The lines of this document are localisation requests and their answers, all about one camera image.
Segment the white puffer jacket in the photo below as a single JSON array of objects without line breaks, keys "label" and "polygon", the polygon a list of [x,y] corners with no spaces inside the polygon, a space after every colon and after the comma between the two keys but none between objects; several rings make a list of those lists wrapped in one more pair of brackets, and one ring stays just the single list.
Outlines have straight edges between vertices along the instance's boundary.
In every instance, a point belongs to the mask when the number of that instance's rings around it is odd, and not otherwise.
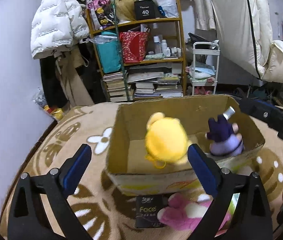
[{"label": "white puffer jacket", "polygon": [[32,58],[43,59],[70,51],[88,35],[83,8],[77,0],[42,0],[32,20]]}]

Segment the cream duvet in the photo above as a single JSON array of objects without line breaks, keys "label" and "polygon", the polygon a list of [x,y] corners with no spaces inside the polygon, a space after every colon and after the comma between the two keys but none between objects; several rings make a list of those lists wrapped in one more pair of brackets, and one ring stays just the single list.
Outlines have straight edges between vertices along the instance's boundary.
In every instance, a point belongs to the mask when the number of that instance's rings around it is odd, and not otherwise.
[{"label": "cream duvet", "polygon": [[283,83],[283,41],[274,40],[268,0],[211,0],[224,57],[252,76]]}]

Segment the purple plush doll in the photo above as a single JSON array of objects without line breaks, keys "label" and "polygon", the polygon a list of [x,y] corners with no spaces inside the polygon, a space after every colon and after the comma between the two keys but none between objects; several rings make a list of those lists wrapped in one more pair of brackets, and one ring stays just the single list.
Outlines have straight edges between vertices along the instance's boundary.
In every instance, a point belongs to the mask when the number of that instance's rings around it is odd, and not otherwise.
[{"label": "purple plush doll", "polygon": [[206,139],[211,140],[210,154],[216,157],[234,157],[244,150],[242,135],[238,132],[238,124],[229,122],[235,114],[233,107],[229,107],[223,114],[217,116],[217,120],[208,120],[209,132]]}]

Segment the beige patterned carpet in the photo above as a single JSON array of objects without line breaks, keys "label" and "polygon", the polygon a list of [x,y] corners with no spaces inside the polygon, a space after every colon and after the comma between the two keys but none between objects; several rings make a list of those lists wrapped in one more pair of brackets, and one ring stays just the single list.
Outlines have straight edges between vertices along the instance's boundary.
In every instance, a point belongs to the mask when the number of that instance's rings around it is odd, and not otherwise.
[{"label": "beige patterned carpet", "polygon": [[[203,95],[71,110],[23,173],[8,239],[272,239],[283,189],[283,108]],[[192,228],[135,229],[152,200],[206,193]]]}]

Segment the wooden bookshelf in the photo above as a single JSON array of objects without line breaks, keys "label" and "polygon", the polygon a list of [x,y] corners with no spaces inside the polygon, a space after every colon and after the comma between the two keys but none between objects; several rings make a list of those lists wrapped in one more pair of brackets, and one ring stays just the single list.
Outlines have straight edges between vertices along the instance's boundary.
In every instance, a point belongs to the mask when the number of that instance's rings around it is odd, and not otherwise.
[{"label": "wooden bookshelf", "polygon": [[152,0],[88,0],[90,42],[110,102],[185,94],[180,0],[169,17]]}]

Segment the yellow plush toy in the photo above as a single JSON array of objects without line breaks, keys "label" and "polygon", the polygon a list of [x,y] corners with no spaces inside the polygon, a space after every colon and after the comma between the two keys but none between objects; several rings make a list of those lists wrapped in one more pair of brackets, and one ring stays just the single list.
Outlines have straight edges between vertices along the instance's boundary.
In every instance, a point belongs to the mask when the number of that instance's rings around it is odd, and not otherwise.
[{"label": "yellow plush toy", "polygon": [[167,165],[184,165],[188,162],[187,150],[192,142],[177,118],[166,117],[162,112],[152,114],[146,125],[145,158],[155,168]]}]

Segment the black box number 40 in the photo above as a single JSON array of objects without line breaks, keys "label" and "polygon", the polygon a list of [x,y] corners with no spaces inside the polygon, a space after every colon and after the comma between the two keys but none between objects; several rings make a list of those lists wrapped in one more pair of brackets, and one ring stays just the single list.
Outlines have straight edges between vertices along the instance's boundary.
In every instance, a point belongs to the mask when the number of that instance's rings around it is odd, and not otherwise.
[{"label": "black box number 40", "polygon": [[138,0],[134,2],[136,20],[149,20],[156,18],[153,0]]}]

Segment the red gift bag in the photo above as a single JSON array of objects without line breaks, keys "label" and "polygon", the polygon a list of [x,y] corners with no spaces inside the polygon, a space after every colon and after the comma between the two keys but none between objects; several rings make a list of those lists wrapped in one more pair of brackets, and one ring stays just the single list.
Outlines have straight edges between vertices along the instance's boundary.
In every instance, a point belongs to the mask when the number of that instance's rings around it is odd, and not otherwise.
[{"label": "red gift bag", "polygon": [[148,32],[127,31],[119,34],[124,63],[138,63],[146,56]]}]

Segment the pink bear plush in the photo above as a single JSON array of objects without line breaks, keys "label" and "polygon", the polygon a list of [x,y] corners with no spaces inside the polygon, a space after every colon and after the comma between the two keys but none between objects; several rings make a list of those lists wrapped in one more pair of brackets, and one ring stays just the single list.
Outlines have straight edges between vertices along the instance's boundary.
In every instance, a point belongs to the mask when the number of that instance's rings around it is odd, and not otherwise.
[{"label": "pink bear plush", "polygon": [[168,206],[157,213],[162,224],[177,231],[195,230],[211,205],[211,200],[194,202],[182,194],[175,193],[168,198]]}]

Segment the teal bag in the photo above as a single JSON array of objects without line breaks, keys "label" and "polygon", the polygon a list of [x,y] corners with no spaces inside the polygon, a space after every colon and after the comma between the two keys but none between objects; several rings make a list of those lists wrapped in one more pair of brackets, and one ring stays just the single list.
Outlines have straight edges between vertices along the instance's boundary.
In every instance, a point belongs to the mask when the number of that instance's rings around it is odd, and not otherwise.
[{"label": "teal bag", "polygon": [[104,74],[117,72],[121,69],[121,57],[118,48],[117,35],[110,31],[103,31],[92,39]]}]

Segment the stack of books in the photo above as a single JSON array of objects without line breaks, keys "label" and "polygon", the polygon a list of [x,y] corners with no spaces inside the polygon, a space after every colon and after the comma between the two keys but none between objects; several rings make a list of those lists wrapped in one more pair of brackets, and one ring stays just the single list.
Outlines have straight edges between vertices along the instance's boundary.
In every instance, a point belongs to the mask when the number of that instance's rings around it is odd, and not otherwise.
[{"label": "stack of books", "polygon": [[183,96],[182,64],[162,62],[126,66],[103,76],[111,102]]}]

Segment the white rolling cart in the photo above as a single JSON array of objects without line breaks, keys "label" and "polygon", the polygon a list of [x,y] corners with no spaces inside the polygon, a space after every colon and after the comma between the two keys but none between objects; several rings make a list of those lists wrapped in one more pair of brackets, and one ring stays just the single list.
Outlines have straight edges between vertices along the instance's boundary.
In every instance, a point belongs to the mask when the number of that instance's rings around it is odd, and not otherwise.
[{"label": "white rolling cart", "polygon": [[192,45],[193,61],[189,67],[191,94],[215,94],[220,64],[219,40],[199,41]]}]

